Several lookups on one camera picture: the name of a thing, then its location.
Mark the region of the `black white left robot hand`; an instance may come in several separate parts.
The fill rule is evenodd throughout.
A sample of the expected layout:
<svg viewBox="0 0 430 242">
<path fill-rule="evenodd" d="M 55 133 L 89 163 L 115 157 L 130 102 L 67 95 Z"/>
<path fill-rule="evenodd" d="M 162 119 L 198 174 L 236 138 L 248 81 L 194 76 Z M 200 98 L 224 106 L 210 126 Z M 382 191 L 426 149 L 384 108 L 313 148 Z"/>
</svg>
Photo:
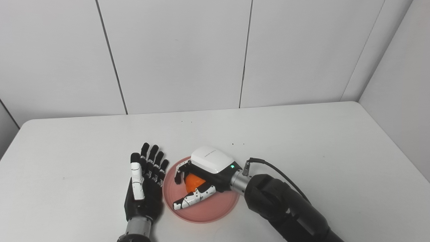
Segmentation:
<svg viewBox="0 0 430 242">
<path fill-rule="evenodd" d="M 124 203 L 126 220 L 142 216 L 154 223 L 163 210 L 162 187 L 169 161 L 158 145 L 144 143 L 130 155 L 132 176 Z"/>
</svg>

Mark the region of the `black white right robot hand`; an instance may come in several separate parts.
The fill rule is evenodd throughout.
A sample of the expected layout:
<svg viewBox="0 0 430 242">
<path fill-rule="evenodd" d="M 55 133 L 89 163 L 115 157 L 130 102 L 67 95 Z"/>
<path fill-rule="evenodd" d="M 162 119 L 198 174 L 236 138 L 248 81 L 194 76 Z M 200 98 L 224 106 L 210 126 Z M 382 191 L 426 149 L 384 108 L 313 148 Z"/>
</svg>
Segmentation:
<svg viewBox="0 0 430 242">
<path fill-rule="evenodd" d="M 232 191 L 242 168 L 235 160 L 214 147 L 200 147 L 187 161 L 175 167 L 174 181 L 181 184 L 186 177 L 195 175 L 204 180 L 194 191 L 172 204 L 174 210 L 189 208 L 216 192 Z"/>
</svg>

